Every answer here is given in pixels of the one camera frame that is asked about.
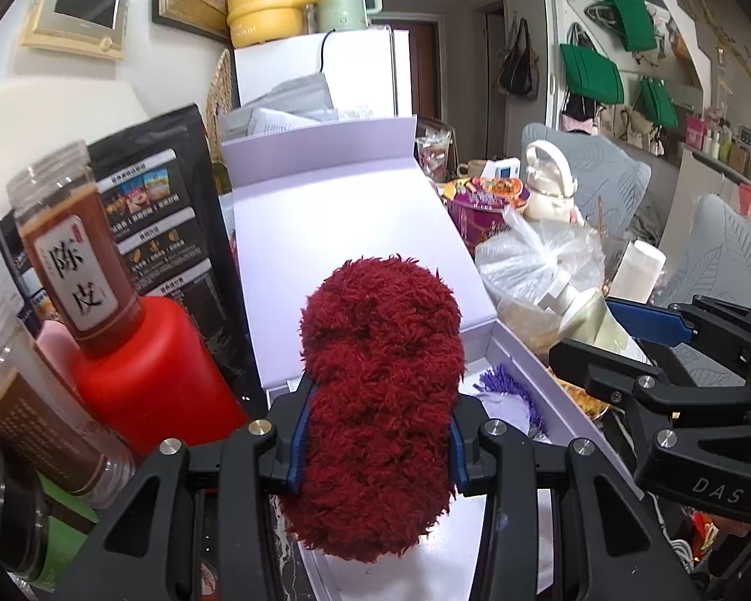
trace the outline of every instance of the red fuzzy slipper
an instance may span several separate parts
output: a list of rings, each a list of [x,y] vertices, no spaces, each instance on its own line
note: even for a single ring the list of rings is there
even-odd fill
[[[438,275],[400,257],[345,262],[309,296],[300,329],[317,390],[300,494],[281,497],[307,547],[402,554],[448,510],[460,322]]]

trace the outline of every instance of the gold picture frame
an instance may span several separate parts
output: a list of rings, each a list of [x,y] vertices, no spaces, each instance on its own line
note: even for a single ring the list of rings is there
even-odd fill
[[[226,10],[221,11],[204,0],[153,0],[151,8],[153,21],[159,25],[216,41],[230,41]]]

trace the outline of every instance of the purple tassel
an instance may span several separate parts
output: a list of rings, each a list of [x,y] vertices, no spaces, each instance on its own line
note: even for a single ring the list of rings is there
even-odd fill
[[[480,385],[475,386],[477,391],[489,393],[509,393],[521,397],[521,400],[529,406],[529,421],[536,432],[535,434],[546,434],[548,429],[545,427],[545,421],[542,419],[540,410],[537,409],[537,403],[531,397],[531,393],[525,389],[525,386],[518,384],[514,377],[509,375],[509,370],[503,364],[491,370],[484,371],[479,377]]]

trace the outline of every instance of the yellow cooking pot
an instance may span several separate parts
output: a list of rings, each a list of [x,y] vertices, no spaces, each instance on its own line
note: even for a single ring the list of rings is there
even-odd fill
[[[230,39],[237,49],[299,36],[303,7],[321,0],[228,0]]]

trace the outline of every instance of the black handbag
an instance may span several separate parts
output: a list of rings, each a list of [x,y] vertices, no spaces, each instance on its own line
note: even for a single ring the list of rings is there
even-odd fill
[[[514,46],[506,55],[498,75],[498,90],[504,94],[534,101],[540,91],[539,57],[531,49],[529,23],[521,18]]]
[[[573,23],[568,33],[568,42],[571,45],[579,47],[587,47],[589,50],[595,50],[592,40],[587,35],[587,32],[577,22]],[[586,122],[589,119],[595,119],[595,115],[598,112],[598,102],[589,97],[583,97],[578,94],[572,94],[568,90],[567,100],[565,101],[565,109],[562,113],[569,118],[573,118],[577,122]]]

